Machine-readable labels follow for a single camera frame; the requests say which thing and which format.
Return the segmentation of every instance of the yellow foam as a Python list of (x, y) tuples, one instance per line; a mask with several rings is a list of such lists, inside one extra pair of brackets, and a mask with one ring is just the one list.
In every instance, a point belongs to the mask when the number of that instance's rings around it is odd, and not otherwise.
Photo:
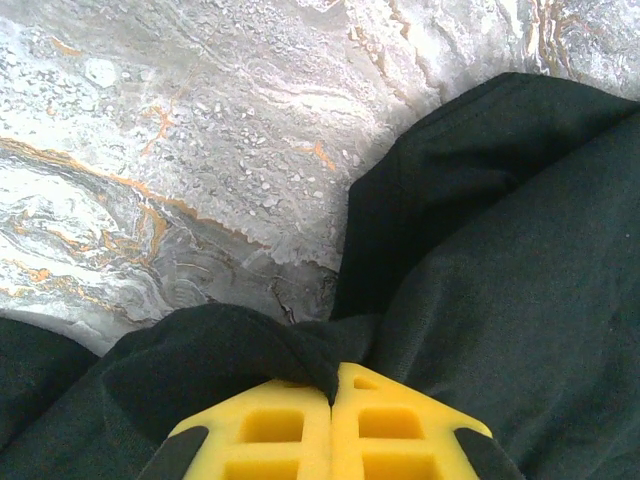
[(333, 408), (313, 387), (274, 380), (194, 415), (209, 429), (187, 480), (467, 480), (454, 436), (477, 420), (365, 367), (343, 363)]

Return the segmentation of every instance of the yellow plastic block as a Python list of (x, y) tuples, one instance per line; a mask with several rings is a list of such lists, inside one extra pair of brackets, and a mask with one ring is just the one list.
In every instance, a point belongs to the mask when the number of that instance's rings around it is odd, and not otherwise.
[(209, 434), (187, 480), (477, 479), (454, 431), (477, 420), (343, 363), (333, 408), (313, 387), (270, 381), (181, 422)]

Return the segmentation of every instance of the marble floor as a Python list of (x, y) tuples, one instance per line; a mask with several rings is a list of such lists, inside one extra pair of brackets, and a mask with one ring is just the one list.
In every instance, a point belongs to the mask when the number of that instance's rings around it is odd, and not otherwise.
[(638, 0), (0, 0), (0, 309), (325, 319), (348, 186), (504, 71), (640, 99)]

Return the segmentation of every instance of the white marble pattern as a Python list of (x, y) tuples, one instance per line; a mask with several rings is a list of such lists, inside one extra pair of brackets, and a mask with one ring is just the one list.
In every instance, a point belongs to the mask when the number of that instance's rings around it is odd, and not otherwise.
[(0, 0), (0, 307), (100, 352), (205, 301), (326, 318), (402, 131), (504, 71), (640, 99), (639, 31), (635, 0)]

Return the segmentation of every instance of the yellow object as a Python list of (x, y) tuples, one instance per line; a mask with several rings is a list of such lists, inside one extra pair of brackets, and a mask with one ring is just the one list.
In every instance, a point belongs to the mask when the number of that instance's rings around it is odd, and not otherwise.
[(344, 363), (333, 408), (313, 387), (274, 380), (182, 421), (209, 433), (187, 480), (467, 480), (454, 431), (489, 429), (360, 365)]

